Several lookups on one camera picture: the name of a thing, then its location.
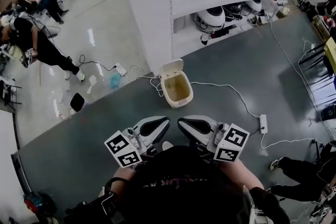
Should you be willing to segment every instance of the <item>open lid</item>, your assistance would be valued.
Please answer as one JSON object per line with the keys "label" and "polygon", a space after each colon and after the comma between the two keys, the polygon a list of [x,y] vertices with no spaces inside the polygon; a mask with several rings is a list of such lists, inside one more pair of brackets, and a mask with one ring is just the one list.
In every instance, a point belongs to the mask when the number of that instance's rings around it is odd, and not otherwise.
{"label": "open lid", "polygon": [[183,69],[183,60],[176,59],[169,63],[166,63],[161,67],[161,75],[170,74],[173,72],[180,72]]}

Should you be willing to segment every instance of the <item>white marker cube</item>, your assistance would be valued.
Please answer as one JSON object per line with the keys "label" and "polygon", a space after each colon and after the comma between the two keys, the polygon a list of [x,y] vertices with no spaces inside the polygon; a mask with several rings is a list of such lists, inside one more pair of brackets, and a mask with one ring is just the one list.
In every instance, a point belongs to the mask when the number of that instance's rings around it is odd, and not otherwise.
{"label": "white marker cube", "polygon": [[249,132],[235,124],[231,124],[217,146],[214,160],[221,162],[235,162],[239,159],[249,135]]}

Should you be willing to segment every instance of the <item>black pants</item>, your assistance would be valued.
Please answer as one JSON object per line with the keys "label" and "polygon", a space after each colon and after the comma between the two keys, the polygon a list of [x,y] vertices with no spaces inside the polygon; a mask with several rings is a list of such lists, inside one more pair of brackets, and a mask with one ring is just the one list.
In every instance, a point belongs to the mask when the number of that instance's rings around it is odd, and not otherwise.
{"label": "black pants", "polygon": [[63,70],[69,70],[77,74],[79,67],[76,67],[67,57],[63,56],[50,40],[41,32],[38,34],[37,60],[49,66],[59,66]]}
{"label": "black pants", "polygon": [[61,21],[60,15],[64,12],[57,3],[57,0],[50,0],[46,6],[50,16],[57,22]]}
{"label": "black pants", "polygon": [[316,165],[284,157],[279,168],[291,179],[299,182],[296,186],[274,186],[271,193],[298,201],[316,201],[326,183],[317,176]]}

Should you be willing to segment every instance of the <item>glossy floor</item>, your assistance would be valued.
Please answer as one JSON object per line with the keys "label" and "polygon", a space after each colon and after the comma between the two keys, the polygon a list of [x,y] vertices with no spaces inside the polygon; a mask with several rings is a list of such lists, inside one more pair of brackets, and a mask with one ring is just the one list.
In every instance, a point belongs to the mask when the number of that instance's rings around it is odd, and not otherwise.
{"label": "glossy floor", "polygon": [[[126,70],[133,64],[139,65],[143,70],[133,67],[131,80],[149,72],[125,0],[65,0],[62,7],[70,10],[63,25],[49,18],[44,22],[61,28],[55,44],[75,65],[79,65],[79,57],[83,54],[86,61],[99,62],[108,69],[117,62]],[[21,146],[61,122],[62,118],[69,117],[70,100],[75,93],[91,103],[115,90],[111,87],[111,77],[117,78],[116,71],[107,72],[95,63],[82,65],[81,69],[86,75],[84,82],[79,82],[74,75],[66,81],[58,66],[50,67],[39,61],[28,69],[18,59],[9,63],[6,75],[14,76],[15,84],[23,87],[18,93],[23,104],[17,107]],[[94,79],[90,80],[91,76],[96,77],[96,84]],[[119,88],[126,83],[127,78],[122,77]]]}

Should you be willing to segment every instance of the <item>chair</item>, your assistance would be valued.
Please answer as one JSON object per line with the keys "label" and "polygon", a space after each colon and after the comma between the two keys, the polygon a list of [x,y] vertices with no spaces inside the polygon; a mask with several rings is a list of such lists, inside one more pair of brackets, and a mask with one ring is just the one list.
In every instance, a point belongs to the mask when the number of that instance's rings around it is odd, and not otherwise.
{"label": "chair", "polygon": [[0,99],[4,101],[5,106],[9,105],[14,111],[15,108],[11,106],[11,104],[22,104],[17,102],[17,95],[12,91],[12,88],[15,88],[15,92],[17,93],[17,89],[22,89],[21,87],[7,85],[3,80],[0,81]]}

